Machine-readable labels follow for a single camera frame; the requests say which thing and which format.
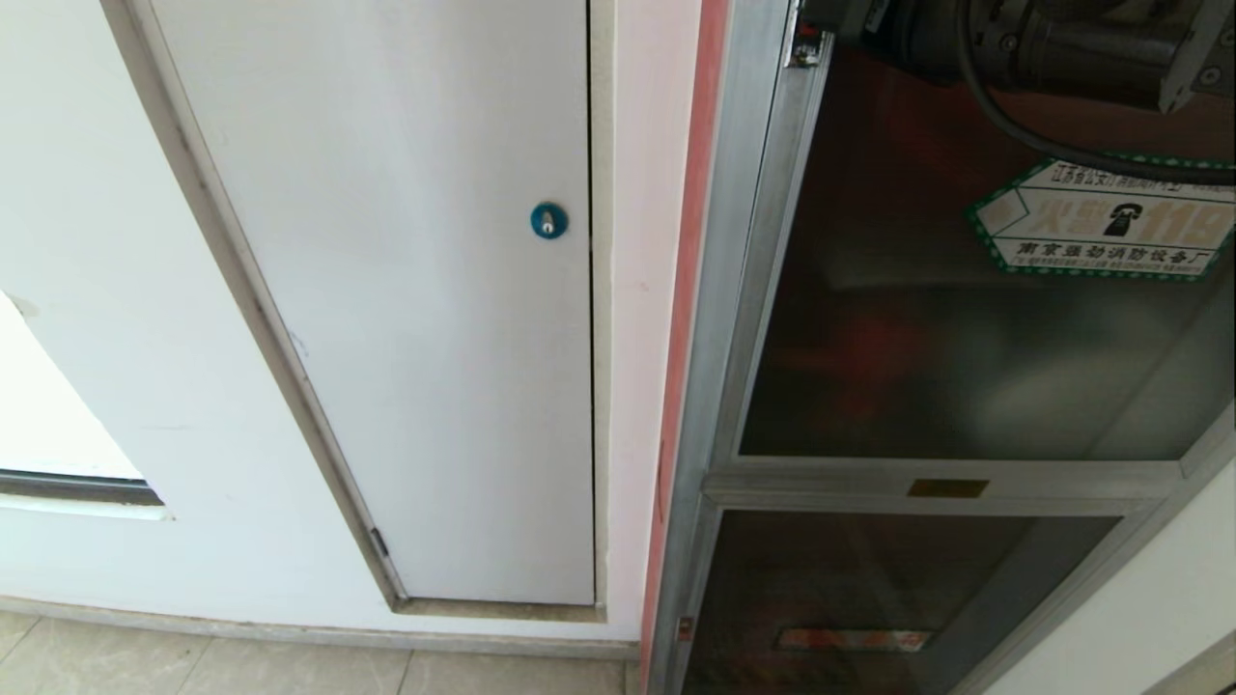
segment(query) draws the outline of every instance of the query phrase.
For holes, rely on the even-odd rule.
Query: window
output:
[[[30,331],[37,310],[0,294],[0,493],[158,503]]]

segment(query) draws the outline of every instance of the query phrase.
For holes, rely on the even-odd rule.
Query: sticker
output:
[[[1007,272],[1192,282],[1206,276],[1231,241],[1236,188],[1146,181],[1048,160],[965,216]]]
[[[921,629],[823,629],[787,627],[776,636],[776,648],[795,652],[900,652],[913,654],[934,636]]]

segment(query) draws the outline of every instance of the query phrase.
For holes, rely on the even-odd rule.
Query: door frame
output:
[[[1109,535],[953,695],[979,694],[1128,561],[1236,456],[1236,409],[1179,460],[997,461],[740,455],[738,443],[832,54],[785,67],[796,0],[732,0],[708,179],[666,564],[648,693],[681,691],[727,510],[927,514],[1115,514]],[[986,480],[983,498],[907,497],[915,480]]]

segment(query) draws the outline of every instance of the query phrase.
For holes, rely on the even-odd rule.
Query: floor tile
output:
[[[4,695],[174,695],[208,637],[43,618],[0,663]]]
[[[36,622],[38,622],[38,616],[0,611],[0,662],[4,660],[10,649],[21,642],[26,631]]]
[[[215,639],[180,695],[396,695],[408,652]]]
[[[640,681],[639,681],[639,679],[640,679],[639,662],[627,662],[627,675],[623,678],[623,683],[627,686],[625,695],[639,695],[640,694],[640,690],[639,690]]]
[[[623,663],[417,652],[399,695],[622,695]]]

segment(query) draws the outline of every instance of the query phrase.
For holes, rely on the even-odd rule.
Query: access panel door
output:
[[[586,0],[152,10],[405,592],[592,603]]]

